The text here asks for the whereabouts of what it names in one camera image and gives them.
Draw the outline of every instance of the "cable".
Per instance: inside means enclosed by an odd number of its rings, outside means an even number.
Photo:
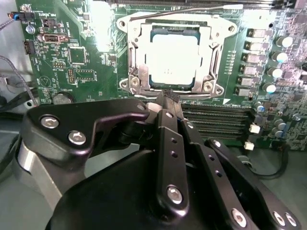
[[[177,14],[177,13],[187,13],[187,12],[192,12],[192,11],[241,10],[241,9],[243,9],[243,4],[224,5],[224,6],[215,6],[215,7],[187,8],[187,9],[177,10],[177,11],[168,11],[168,12],[149,14],[149,15],[144,15],[144,16],[139,16],[139,17],[132,17],[130,18],[130,21],[148,19],[148,18],[156,18],[156,17],[161,17],[161,16],[168,16],[168,15]]]
[[[8,26],[9,24],[11,24],[12,22],[14,22],[14,19],[9,19],[6,22],[0,24],[0,31],[3,30],[6,26]]]
[[[28,92],[30,99],[33,101],[34,106],[38,106],[35,97],[33,96],[29,86],[27,85],[26,81],[24,80],[23,76],[21,76],[21,74],[18,72],[18,70],[16,69],[16,67],[14,66],[14,64],[5,56],[0,55],[0,59],[6,61],[11,69],[14,71],[14,73],[19,77],[20,81],[23,83],[25,90]]]
[[[287,169],[288,163],[289,163],[289,150],[290,150],[290,146],[286,143],[284,143],[282,146],[279,147],[280,151],[281,151],[281,164],[280,164],[280,168],[273,174],[258,174],[256,172],[254,172],[250,167],[249,169],[253,172],[254,175],[258,176],[259,179],[261,180],[273,180],[276,178],[281,177],[284,172]]]
[[[14,155],[16,153],[17,145],[18,145],[18,138],[19,138],[19,135],[16,135],[13,138],[8,150],[6,151],[2,160],[0,161],[0,174],[3,173],[3,171],[8,167],[8,165],[13,160]]]
[[[33,88],[30,90],[34,97],[38,97],[38,91],[37,88]],[[7,102],[4,106],[0,107],[0,113],[7,112],[13,108],[16,108],[17,106],[27,102],[30,100],[30,96],[27,93],[27,91],[24,91],[20,94],[18,94],[16,97],[14,97],[12,100]]]

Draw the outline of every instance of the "gray surface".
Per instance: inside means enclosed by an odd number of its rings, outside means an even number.
[[[0,121],[0,130],[6,127],[7,133],[0,131],[0,156],[7,149],[15,134],[10,131],[18,130],[18,124]],[[118,159],[136,151],[134,145],[125,151],[111,151],[91,158],[86,165],[86,176],[111,165]],[[251,154],[252,163],[259,173],[272,173],[278,167],[276,152],[257,149]],[[52,213],[45,199],[10,176],[8,169],[1,177],[9,178],[0,184],[0,229],[4,230],[43,230]],[[277,180],[264,183],[296,214],[307,229],[307,154],[291,152],[289,167],[286,174]]]
[[[0,0],[0,23],[8,20],[7,13],[16,11],[15,0]],[[30,81],[32,75],[32,67],[29,56],[24,52],[24,35],[20,22],[13,22],[0,32],[0,54],[9,58],[15,67],[19,70],[26,81]],[[0,60],[0,74],[2,76],[13,76],[14,72],[10,66],[3,60]],[[20,92],[23,88],[13,88],[0,83],[0,95],[10,100]],[[14,109],[14,112],[22,113],[26,111],[24,105]]]

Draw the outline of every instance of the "black connector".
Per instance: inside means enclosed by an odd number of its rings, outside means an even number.
[[[34,41],[26,40],[24,41],[25,54],[36,54]]]
[[[35,19],[35,14],[31,12],[11,12],[8,16],[15,21],[33,21]]]

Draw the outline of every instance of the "gray cable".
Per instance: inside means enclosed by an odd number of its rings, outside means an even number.
[[[192,12],[192,11],[241,10],[241,9],[243,9],[242,4],[224,5],[224,6],[215,6],[215,7],[187,8],[187,9],[177,10],[177,11],[167,11],[167,12],[162,12],[162,13],[148,14],[148,15],[139,16],[139,17],[132,17],[130,18],[130,21],[147,19],[147,18],[156,18],[156,17],[167,16],[167,15],[176,14],[176,13],[186,13],[186,12]]]
[[[10,65],[11,69],[14,71],[14,73],[19,77],[20,81],[23,83],[24,88],[28,92],[29,97],[31,98],[34,106],[38,106],[38,104],[35,100],[35,97],[33,96],[33,93],[31,92],[31,90],[30,90],[29,86],[27,85],[27,83],[25,82],[23,76],[21,76],[21,74],[18,72],[18,70],[16,69],[14,64],[5,56],[0,55],[0,59],[6,61]]]
[[[3,30],[7,25],[11,24],[12,22],[14,22],[13,19],[9,19],[6,22],[0,24],[0,31]]]

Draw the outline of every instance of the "connector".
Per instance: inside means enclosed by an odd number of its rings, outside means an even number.
[[[246,141],[244,143],[244,149],[246,149],[246,150],[253,151],[254,147],[255,147],[255,145],[253,143],[249,142],[249,141]]]
[[[260,132],[260,126],[256,125],[256,124],[251,124],[250,127],[249,127],[249,131],[251,133],[256,133],[258,134]]]
[[[35,19],[35,14],[32,12],[10,12],[8,17],[14,19],[15,21],[33,21]]]

